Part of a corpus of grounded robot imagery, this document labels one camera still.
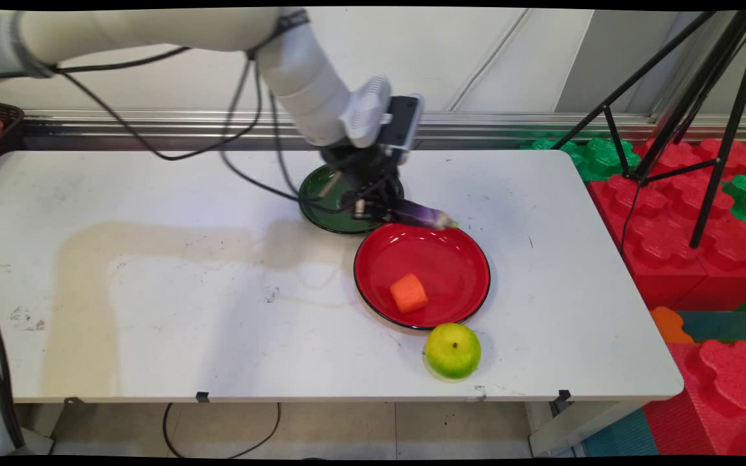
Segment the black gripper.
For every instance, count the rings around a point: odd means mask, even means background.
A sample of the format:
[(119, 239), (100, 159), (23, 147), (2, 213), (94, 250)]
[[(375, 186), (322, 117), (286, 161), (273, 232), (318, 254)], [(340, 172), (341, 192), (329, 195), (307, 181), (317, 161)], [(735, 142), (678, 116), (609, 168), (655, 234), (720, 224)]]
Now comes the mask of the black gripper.
[(378, 224), (396, 221), (394, 203), (402, 199), (398, 166), (404, 155), (400, 148), (379, 144), (366, 148), (336, 144), (320, 150), (326, 165), (350, 186), (345, 190), (350, 218), (373, 219)]

